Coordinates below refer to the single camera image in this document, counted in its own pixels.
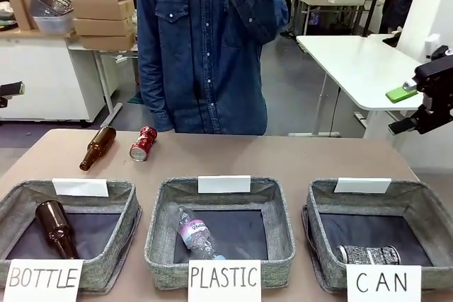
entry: black and white can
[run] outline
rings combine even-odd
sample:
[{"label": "black and white can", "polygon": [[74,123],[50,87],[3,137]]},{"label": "black and white can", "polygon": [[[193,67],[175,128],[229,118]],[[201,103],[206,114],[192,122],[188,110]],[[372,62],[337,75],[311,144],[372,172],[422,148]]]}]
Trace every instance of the black and white can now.
[{"label": "black and white can", "polygon": [[395,247],[383,248],[355,247],[339,245],[335,255],[346,265],[400,265],[401,258]]}]

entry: brown glass bottle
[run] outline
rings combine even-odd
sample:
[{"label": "brown glass bottle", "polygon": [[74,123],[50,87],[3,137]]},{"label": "brown glass bottle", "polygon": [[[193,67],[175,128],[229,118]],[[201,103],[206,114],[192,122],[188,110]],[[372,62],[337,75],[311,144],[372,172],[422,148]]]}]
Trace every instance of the brown glass bottle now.
[{"label": "brown glass bottle", "polygon": [[88,171],[100,157],[104,156],[112,146],[116,131],[112,127],[101,127],[93,140],[88,144],[84,160],[80,163],[80,170]]},{"label": "brown glass bottle", "polygon": [[45,240],[65,260],[79,258],[74,242],[74,229],[68,222],[66,212],[58,201],[46,201],[38,205],[35,211],[40,222]]}]

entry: green object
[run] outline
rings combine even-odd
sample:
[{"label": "green object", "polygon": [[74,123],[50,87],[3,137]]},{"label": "green object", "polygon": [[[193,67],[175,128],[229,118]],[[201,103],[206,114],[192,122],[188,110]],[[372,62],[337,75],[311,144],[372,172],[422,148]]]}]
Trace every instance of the green object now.
[{"label": "green object", "polygon": [[413,97],[417,94],[417,90],[413,90],[411,92],[407,92],[406,90],[403,89],[402,86],[399,88],[395,88],[392,91],[389,91],[385,94],[385,96],[393,103],[398,103],[401,102],[402,100],[408,99],[410,97]]}]

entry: plastic bottle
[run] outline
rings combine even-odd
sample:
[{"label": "plastic bottle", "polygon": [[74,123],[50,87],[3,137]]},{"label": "plastic bottle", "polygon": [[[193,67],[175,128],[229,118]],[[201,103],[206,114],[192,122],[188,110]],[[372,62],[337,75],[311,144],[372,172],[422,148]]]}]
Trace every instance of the plastic bottle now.
[{"label": "plastic bottle", "polygon": [[225,260],[225,257],[216,251],[214,238],[205,222],[197,219],[192,210],[178,207],[176,221],[176,230],[181,235],[185,246],[192,251],[195,259]]}]

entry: pink label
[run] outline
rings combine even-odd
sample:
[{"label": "pink label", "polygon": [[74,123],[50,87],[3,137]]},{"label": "pink label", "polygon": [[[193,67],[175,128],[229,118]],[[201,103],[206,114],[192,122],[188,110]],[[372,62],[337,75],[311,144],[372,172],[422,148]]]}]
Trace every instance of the pink label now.
[{"label": "pink label", "polygon": [[197,233],[198,231],[203,230],[207,230],[205,222],[203,222],[201,219],[195,219],[184,225],[184,227],[179,230],[179,234],[181,235],[181,238],[185,243],[193,233]]}]

